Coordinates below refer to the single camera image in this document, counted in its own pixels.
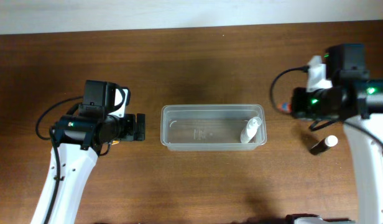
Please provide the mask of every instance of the small white bottle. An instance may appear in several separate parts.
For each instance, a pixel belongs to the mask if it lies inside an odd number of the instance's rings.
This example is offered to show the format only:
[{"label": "small white bottle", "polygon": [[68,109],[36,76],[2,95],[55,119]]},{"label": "small white bottle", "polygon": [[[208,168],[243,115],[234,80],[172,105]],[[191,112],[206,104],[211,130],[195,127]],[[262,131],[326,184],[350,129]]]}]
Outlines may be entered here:
[{"label": "small white bottle", "polygon": [[251,139],[256,135],[260,125],[262,125],[262,120],[260,118],[251,118],[248,121],[246,127],[241,131],[241,143],[249,143],[249,141],[251,141]]}]

